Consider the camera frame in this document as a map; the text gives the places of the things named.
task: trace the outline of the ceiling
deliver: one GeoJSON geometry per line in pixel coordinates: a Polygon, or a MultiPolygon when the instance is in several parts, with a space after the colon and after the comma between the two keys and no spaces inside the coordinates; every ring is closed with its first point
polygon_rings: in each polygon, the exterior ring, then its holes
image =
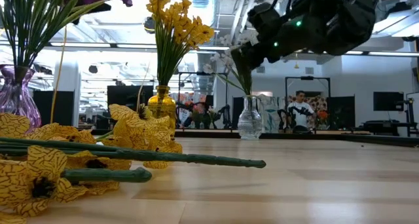
{"type": "MultiPolygon", "coordinates": [[[[67,27],[68,43],[137,43],[137,44],[155,44],[155,37],[148,34],[143,23],[151,15],[145,5],[148,0],[132,0],[133,6],[126,7],[119,0],[112,0],[108,3],[112,9],[107,12],[87,14],[81,18],[79,25],[73,24],[67,27]]],[[[272,0],[191,0],[192,7],[190,16],[200,16],[203,23],[212,26],[216,30],[215,38],[209,45],[221,45],[219,38],[225,35],[233,37],[238,36],[247,26],[247,32],[252,32],[251,25],[246,23],[247,11],[253,7],[256,2],[272,0]]],[[[277,9],[282,10],[286,6],[287,0],[279,0],[277,9]]],[[[6,40],[3,33],[0,41],[6,40]]],[[[51,42],[63,42],[64,30],[57,33],[51,42]]],[[[0,46],[0,61],[10,62],[12,56],[10,49],[0,46]]],[[[60,48],[51,48],[43,50],[36,60],[36,64],[45,66],[52,70],[57,60],[59,60],[60,48]]],[[[179,66],[179,71],[197,72],[202,70],[206,63],[210,63],[211,53],[189,53],[185,56],[179,66]]],[[[115,79],[124,80],[129,84],[153,84],[156,79],[156,53],[155,52],[113,52],[101,50],[80,51],[80,64],[82,72],[82,102],[85,107],[95,105],[98,107],[106,106],[106,87],[115,85],[115,79]],[[91,65],[97,66],[98,73],[89,72],[91,65]]],[[[317,60],[317,56],[308,55],[307,59],[317,60]]],[[[327,61],[328,57],[321,58],[321,61],[327,61]]],[[[35,79],[31,83],[33,88],[52,89],[52,76],[43,73],[37,73],[40,79],[35,79]]],[[[172,88],[178,87],[179,76],[173,76],[170,83],[172,88]]],[[[194,74],[185,74],[181,76],[185,83],[182,88],[184,92],[201,91],[211,93],[213,77],[196,76],[194,74]]]]}

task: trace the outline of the wooden table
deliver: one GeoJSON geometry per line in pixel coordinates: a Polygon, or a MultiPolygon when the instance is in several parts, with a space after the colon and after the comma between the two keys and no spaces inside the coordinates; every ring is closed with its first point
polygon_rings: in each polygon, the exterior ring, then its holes
{"type": "Polygon", "coordinates": [[[28,223],[419,223],[417,149],[345,141],[178,141],[186,153],[264,159],[268,166],[174,163],[153,170],[148,183],[53,204],[28,223]]]}

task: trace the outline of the flower center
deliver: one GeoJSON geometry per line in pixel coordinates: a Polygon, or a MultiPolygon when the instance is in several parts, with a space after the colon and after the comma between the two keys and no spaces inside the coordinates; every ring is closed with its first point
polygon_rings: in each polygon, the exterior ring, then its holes
{"type": "Polygon", "coordinates": [[[32,197],[50,198],[55,190],[55,184],[46,177],[35,178],[33,180],[32,197]]]}
{"type": "Polygon", "coordinates": [[[86,162],[86,167],[103,169],[103,168],[107,168],[107,165],[100,162],[98,159],[93,159],[86,162]]]}

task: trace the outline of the purple glass vase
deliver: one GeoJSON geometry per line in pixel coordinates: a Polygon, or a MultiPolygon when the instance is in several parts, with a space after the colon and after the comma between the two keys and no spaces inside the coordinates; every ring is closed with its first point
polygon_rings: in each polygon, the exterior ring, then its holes
{"type": "Polygon", "coordinates": [[[31,121],[29,131],[40,127],[41,114],[27,88],[35,71],[29,69],[20,83],[14,80],[12,65],[0,65],[0,72],[5,78],[5,84],[0,91],[0,113],[26,116],[31,121]]]}

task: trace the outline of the desk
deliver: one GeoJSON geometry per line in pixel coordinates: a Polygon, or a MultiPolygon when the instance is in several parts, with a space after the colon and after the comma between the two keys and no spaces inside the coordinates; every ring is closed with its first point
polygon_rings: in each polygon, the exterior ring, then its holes
{"type": "Polygon", "coordinates": [[[419,150],[347,141],[177,141],[186,153],[264,159],[268,165],[176,162],[153,170],[148,183],[54,203],[28,224],[419,222],[419,150]]]}

